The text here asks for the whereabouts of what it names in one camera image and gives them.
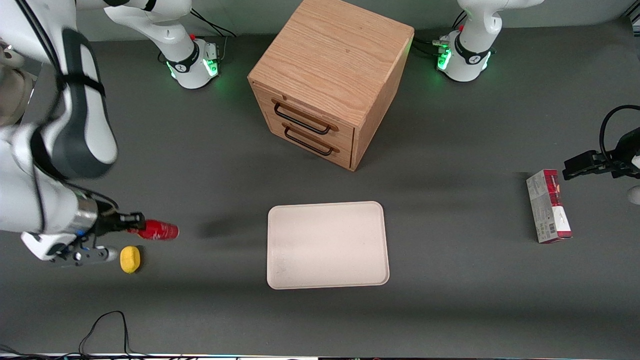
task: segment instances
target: black metal handle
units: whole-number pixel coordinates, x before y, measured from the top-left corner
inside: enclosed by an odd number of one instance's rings
[[[302,122],[300,120],[296,120],[296,119],[288,116],[287,114],[283,114],[283,113],[279,112],[278,111],[279,108],[280,108],[280,103],[276,102],[276,106],[273,107],[273,111],[276,113],[276,115],[278,115],[279,117],[282,117],[283,119],[287,119],[287,120],[291,121],[294,124],[300,125],[300,126],[304,127],[305,129],[307,129],[309,131],[313,131],[314,133],[316,133],[318,135],[325,135],[331,129],[331,127],[329,125],[327,125],[326,129],[324,129],[324,130],[316,129],[313,126],[309,126],[309,125],[305,124],[304,122]]]
[[[306,142],[304,142],[304,141],[302,141],[300,139],[296,139],[295,137],[289,135],[289,130],[291,130],[291,128],[289,126],[287,126],[284,129],[284,136],[286,136],[287,139],[290,139],[290,140],[292,140],[292,141],[294,141],[294,142],[306,147],[307,149],[309,149],[311,151],[317,152],[318,154],[320,154],[322,156],[329,156],[333,152],[333,147],[329,147],[329,151],[322,151],[322,150],[318,149],[317,147],[313,147],[313,146],[307,144]]]

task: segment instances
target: wire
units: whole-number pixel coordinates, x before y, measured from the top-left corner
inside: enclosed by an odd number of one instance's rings
[[[611,110],[607,116],[604,117],[604,120],[602,121],[602,125],[600,126],[600,136],[599,136],[599,142],[600,142],[600,152],[602,152],[602,154],[604,155],[604,158],[607,162],[607,164],[616,169],[616,171],[620,172],[623,175],[626,176],[630,176],[631,170],[626,169],[626,168],[622,168],[621,166],[619,166],[618,164],[614,163],[613,160],[611,159],[611,155],[609,155],[609,153],[607,152],[607,149],[605,149],[604,146],[604,134],[605,134],[605,130],[607,129],[607,124],[609,123],[609,119],[611,119],[611,117],[617,113],[620,110],[624,110],[624,109],[633,109],[633,110],[637,110],[640,111],[640,106],[638,105],[621,105],[618,106],[617,108]]]
[[[423,39],[417,38],[417,37],[414,37],[413,41],[419,42],[420,44],[424,44],[424,45],[432,45],[430,41],[423,40]]]
[[[51,104],[51,107],[47,111],[47,115],[45,116],[44,124],[46,124],[52,120],[53,113],[56,111],[56,108],[60,103],[60,99],[62,96],[62,89],[65,86],[64,81],[61,80],[62,69],[60,68],[60,60],[58,59],[58,54],[56,53],[56,50],[53,47],[51,39],[49,38],[49,36],[47,35],[47,32],[42,27],[42,24],[38,20],[38,17],[33,12],[33,9],[31,9],[29,4],[27,4],[25,0],[15,0],[15,3],[18,5],[20,10],[22,11],[22,14],[24,15],[25,19],[29,22],[29,26],[31,26],[31,29],[33,30],[36,37],[38,38],[38,41],[40,42],[42,49],[47,55],[49,62],[51,62],[51,65],[53,66],[55,71],[56,96],[54,98],[53,103]],[[46,215],[44,213],[44,202],[42,200],[42,193],[40,191],[40,183],[38,181],[38,174],[36,172],[36,165],[33,158],[31,159],[31,168],[33,171],[33,186],[35,188],[36,197],[38,199],[38,209],[40,211],[40,232],[44,233],[44,231],[47,228],[47,221],[46,221]]]
[[[436,53],[430,53],[429,51],[426,51],[425,49],[421,49],[421,48],[420,48],[420,47],[418,47],[418,45],[416,45],[415,43],[414,43],[414,44],[411,44],[411,47],[412,47],[412,48],[414,48],[414,49],[416,49],[416,50],[418,50],[418,51],[420,51],[420,52],[421,52],[421,53],[423,53],[423,54],[430,55],[430,56],[438,56],[438,54],[436,54]]]
[[[31,175],[33,176],[33,186],[36,197],[38,198],[38,210],[40,211],[40,234],[43,234],[47,230],[47,217],[44,213],[44,201],[42,200],[42,193],[40,192],[40,180],[38,179],[36,163],[33,161],[33,158],[31,159]]]
[[[89,190],[87,188],[83,188],[82,186],[79,186],[79,185],[76,185],[76,184],[72,184],[72,183],[68,183],[68,182],[65,182],[65,185],[67,185],[67,186],[69,186],[71,188],[75,188],[76,190],[80,190],[80,191],[84,192],[87,195],[91,195],[92,197],[95,196],[95,197],[101,198],[102,200],[106,200],[106,202],[110,203],[111,206],[113,206],[114,208],[120,209],[120,206],[118,206],[118,203],[115,200],[113,200],[112,198],[108,197],[107,195],[104,195],[104,194],[101,194],[99,192],[95,192],[93,190]]]
[[[122,348],[124,349],[124,353],[127,354],[130,357],[133,356],[131,353],[137,353],[137,354],[141,354],[141,355],[151,356],[151,355],[148,355],[148,354],[144,354],[142,352],[134,351],[131,348],[131,346],[129,345],[129,328],[127,327],[127,319],[125,318],[124,313],[122,311],[120,311],[120,310],[114,310],[114,311],[110,311],[108,313],[104,313],[104,314],[100,315],[98,317],[98,319],[96,319],[96,321],[91,326],[91,330],[89,330],[89,333],[87,333],[87,335],[80,341],[80,344],[78,344],[78,352],[82,356],[87,356],[87,353],[84,352],[84,345],[86,344],[86,341],[89,340],[89,338],[91,338],[91,335],[93,334],[93,331],[95,330],[95,327],[98,325],[100,320],[102,318],[104,318],[105,316],[111,315],[111,314],[120,314],[120,316],[122,317],[122,325],[124,326],[124,343],[123,343]]]
[[[24,14],[24,17],[29,22],[29,25],[31,26],[31,29],[35,33],[36,37],[38,37],[38,40],[44,48],[44,51],[47,54],[51,65],[53,65],[56,70],[56,74],[59,76],[62,75],[60,61],[58,59],[58,55],[56,54],[56,50],[53,47],[53,44],[51,43],[51,39],[47,35],[47,32],[44,31],[44,28],[38,20],[38,17],[33,13],[33,10],[29,6],[29,4],[27,4],[26,0],[15,0],[15,2]]]
[[[227,40],[229,40],[229,37],[225,37],[225,45],[222,46],[222,56],[220,56],[220,60],[222,61],[225,59],[225,55],[227,54]]]
[[[198,18],[198,19],[200,19],[200,20],[202,20],[202,21],[206,22],[210,27],[212,27],[212,28],[213,28],[213,30],[217,31],[217,32],[218,32],[218,34],[220,34],[220,36],[221,36],[221,37],[224,37],[224,36],[225,36],[225,34],[223,34],[223,33],[222,33],[222,31],[220,31],[220,29],[218,29],[218,27],[217,27],[215,24],[213,24],[212,22],[209,22],[207,19],[203,18],[200,14],[198,14],[197,12],[194,12],[194,11],[195,11],[195,10],[192,10],[192,11],[191,11],[191,14],[192,14],[193,16],[195,16],[196,18]]]
[[[201,15],[197,10],[195,10],[195,9],[191,9],[191,14],[192,14],[193,16],[197,17],[198,19],[200,19],[200,20],[202,20],[202,21],[206,22],[207,24],[209,24],[212,28],[216,29],[216,30],[218,31],[218,33],[220,34],[220,36],[221,36],[221,37],[223,37],[224,35],[222,35],[222,33],[220,33],[220,30],[222,30],[222,31],[226,31],[227,33],[230,33],[230,34],[231,34],[231,36],[233,36],[234,38],[237,38],[237,35],[236,35],[233,31],[228,30],[228,29],[225,29],[225,28],[223,28],[222,26],[215,25],[213,22],[211,22],[211,21],[209,21],[209,20],[205,19],[205,18],[204,18],[204,16],[202,16],[202,15]]]
[[[467,13],[466,13],[464,10],[462,10],[462,11],[458,14],[458,17],[456,18],[456,20],[453,22],[453,25],[451,25],[451,28],[452,28],[452,29],[455,29],[455,28],[456,28],[456,26],[457,26],[457,25],[458,25],[462,20],[464,20],[464,19],[465,19],[465,17],[467,17]]]
[[[462,17],[462,19],[460,19],[460,21],[458,21],[458,23],[457,23],[457,24],[455,24],[455,25],[453,26],[453,28],[454,28],[454,29],[455,29],[455,28],[457,28],[460,24],[462,24],[462,22],[463,22],[466,18],[467,18],[467,13],[465,13],[465,16],[463,16],[463,17]]]

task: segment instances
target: metal band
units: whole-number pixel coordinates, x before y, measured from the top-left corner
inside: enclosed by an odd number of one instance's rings
[[[484,57],[489,53],[489,50],[491,50],[487,49],[481,53],[474,53],[473,51],[465,49],[465,47],[462,46],[462,43],[460,42],[460,34],[456,36],[454,45],[458,54],[460,54],[460,56],[462,56],[467,62],[467,65],[475,65],[477,63],[480,63],[480,61],[484,59]]]
[[[195,64],[195,62],[198,61],[199,58],[200,58],[200,46],[198,46],[198,44],[193,42],[193,51],[191,52],[191,55],[189,55],[188,58],[182,61],[167,60],[166,62],[169,65],[171,65],[171,67],[173,67],[177,72],[184,73],[184,72],[189,72],[189,69],[191,68],[191,66]]]
[[[95,200],[87,199],[78,193],[76,197],[78,199],[76,214],[62,232],[82,236],[93,227],[98,219],[98,204]]]

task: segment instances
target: wooden box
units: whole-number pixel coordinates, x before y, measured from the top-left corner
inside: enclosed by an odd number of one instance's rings
[[[396,96],[413,28],[304,0],[248,79],[272,133],[355,170]]]

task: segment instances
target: cardboard box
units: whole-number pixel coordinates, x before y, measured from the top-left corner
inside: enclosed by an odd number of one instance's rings
[[[555,243],[571,238],[571,227],[560,200],[558,171],[545,169],[527,179],[538,242]]]

